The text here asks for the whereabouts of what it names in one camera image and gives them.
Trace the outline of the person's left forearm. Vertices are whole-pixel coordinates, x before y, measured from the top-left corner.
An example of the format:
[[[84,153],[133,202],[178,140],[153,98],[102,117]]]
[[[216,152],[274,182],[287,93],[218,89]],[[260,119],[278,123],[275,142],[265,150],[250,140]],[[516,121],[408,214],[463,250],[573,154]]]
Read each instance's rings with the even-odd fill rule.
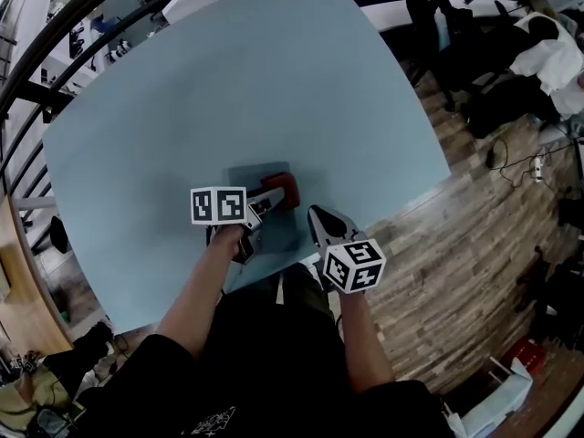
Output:
[[[157,333],[194,358],[203,352],[237,244],[211,244],[195,264],[180,295],[162,318]]]

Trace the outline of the person's right forearm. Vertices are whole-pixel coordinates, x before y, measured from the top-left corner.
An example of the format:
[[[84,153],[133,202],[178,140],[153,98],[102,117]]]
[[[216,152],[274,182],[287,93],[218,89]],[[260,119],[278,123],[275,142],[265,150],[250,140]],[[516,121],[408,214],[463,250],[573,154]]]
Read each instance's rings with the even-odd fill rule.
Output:
[[[378,339],[364,294],[340,294],[339,302],[346,367],[352,390],[361,394],[393,382],[393,369]]]

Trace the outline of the light wooden desk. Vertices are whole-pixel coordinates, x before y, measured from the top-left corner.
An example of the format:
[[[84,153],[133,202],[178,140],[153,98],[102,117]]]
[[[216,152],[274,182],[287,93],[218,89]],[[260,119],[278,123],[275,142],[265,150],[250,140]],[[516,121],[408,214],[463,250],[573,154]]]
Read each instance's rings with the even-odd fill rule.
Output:
[[[68,328],[41,278],[13,200],[0,203],[0,267],[10,291],[0,301],[0,327],[14,350],[50,355],[72,349]]]

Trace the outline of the black desk chair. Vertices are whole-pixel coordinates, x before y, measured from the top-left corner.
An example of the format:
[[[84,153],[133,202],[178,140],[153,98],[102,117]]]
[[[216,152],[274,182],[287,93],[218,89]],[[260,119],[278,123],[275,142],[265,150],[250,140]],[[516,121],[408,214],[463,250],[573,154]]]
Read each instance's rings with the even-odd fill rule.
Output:
[[[412,51],[422,64],[415,81],[431,72],[448,111],[455,107],[454,92],[476,93],[474,81],[509,68],[529,39],[508,19],[485,32],[472,11],[455,8],[449,0],[406,0],[406,6],[413,26]]]

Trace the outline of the person's left hand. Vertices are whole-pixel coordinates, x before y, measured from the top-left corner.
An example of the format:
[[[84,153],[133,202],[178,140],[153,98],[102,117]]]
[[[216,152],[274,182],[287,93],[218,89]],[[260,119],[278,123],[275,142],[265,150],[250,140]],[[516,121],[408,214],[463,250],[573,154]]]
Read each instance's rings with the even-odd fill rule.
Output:
[[[244,234],[245,229],[240,224],[218,226],[209,247],[226,256],[228,260],[233,260],[239,253],[239,242]]]

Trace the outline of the grey-blue pad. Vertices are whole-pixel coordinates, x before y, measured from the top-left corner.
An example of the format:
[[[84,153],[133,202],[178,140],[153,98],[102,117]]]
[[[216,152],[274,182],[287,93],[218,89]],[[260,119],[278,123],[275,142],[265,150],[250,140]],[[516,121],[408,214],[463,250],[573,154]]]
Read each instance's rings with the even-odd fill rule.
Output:
[[[225,178],[230,185],[245,187],[248,198],[256,196],[260,198],[265,192],[260,180],[278,172],[293,174],[288,162],[277,161],[234,166],[227,170]],[[289,211],[273,210],[264,216],[263,224],[258,232],[257,249],[254,256],[282,253],[299,247],[297,208]]]

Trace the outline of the person's dark olive trousers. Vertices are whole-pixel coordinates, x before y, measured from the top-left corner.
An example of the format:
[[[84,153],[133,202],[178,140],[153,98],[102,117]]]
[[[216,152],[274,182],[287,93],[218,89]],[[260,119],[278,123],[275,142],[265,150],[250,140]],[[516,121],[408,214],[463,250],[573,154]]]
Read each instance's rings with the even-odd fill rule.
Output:
[[[329,297],[308,268],[295,263],[274,275],[276,286],[283,291],[283,305],[294,309],[311,309],[333,318]]]

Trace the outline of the black floor equipment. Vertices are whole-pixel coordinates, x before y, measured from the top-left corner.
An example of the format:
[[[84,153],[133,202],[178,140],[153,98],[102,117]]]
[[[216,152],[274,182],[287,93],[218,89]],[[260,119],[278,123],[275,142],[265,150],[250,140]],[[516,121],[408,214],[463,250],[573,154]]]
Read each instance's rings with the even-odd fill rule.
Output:
[[[552,266],[540,247],[532,265],[516,280],[524,288],[516,312],[534,309],[528,336],[556,341],[584,353],[584,262],[570,256]]]

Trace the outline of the red plastic crate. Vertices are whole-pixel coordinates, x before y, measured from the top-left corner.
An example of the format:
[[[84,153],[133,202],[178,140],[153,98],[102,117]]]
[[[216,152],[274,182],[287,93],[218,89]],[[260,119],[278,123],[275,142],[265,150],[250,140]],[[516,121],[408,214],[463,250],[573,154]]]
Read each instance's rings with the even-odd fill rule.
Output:
[[[518,359],[529,373],[536,371],[544,362],[544,347],[529,337],[518,340],[502,357],[501,363],[510,367],[513,359]]]

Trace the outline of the red-brown sponge block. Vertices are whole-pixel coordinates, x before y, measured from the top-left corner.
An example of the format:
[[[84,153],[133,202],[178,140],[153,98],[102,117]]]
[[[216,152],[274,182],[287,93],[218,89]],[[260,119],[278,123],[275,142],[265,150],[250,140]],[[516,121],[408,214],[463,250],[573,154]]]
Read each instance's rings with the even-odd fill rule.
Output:
[[[290,172],[278,172],[265,176],[260,182],[266,192],[280,191],[281,198],[275,203],[276,209],[289,211],[300,205],[296,178]]]

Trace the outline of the white cardboard box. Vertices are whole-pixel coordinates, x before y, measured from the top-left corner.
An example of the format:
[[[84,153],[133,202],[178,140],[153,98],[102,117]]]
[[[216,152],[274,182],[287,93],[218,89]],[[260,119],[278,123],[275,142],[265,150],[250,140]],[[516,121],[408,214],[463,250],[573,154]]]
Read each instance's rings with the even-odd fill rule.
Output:
[[[518,357],[514,357],[505,381],[461,419],[463,438],[487,438],[511,412],[524,404],[533,378]]]

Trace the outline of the person's black t-shirt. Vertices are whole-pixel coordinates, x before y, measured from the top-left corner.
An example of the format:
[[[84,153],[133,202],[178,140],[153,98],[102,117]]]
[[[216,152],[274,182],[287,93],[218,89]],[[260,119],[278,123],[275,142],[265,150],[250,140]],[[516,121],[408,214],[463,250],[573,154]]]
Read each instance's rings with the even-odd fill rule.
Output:
[[[454,438],[419,381],[350,389],[334,321],[225,298],[199,358],[148,336],[75,438]]]

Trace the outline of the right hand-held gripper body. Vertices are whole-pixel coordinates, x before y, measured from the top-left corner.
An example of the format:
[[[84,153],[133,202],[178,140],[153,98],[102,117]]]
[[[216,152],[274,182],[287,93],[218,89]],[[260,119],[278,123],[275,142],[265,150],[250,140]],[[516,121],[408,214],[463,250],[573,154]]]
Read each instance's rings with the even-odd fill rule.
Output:
[[[376,287],[386,257],[374,239],[331,245],[327,248],[323,275],[344,294]]]

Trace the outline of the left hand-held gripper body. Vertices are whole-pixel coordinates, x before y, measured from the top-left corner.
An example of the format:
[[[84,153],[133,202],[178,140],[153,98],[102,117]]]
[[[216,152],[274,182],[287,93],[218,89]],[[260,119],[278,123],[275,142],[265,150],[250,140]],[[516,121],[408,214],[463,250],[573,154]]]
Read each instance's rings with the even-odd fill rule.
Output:
[[[237,224],[244,228],[233,261],[247,264],[256,253],[258,232],[270,210],[269,200],[248,198],[245,187],[204,187],[191,189],[190,193],[192,224],[205,227],[207,245],[220,226]]]

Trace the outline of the grey waste bin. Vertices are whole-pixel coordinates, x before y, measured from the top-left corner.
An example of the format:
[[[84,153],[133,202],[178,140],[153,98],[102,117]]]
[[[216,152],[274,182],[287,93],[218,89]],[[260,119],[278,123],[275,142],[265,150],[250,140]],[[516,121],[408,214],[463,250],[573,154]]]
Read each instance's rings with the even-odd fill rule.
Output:
[[[49,226],[49,238],[51,244],[61,254],[66,254],[70,250],[67,232],[62,221],[57,216],[53,216],[51,218]]]

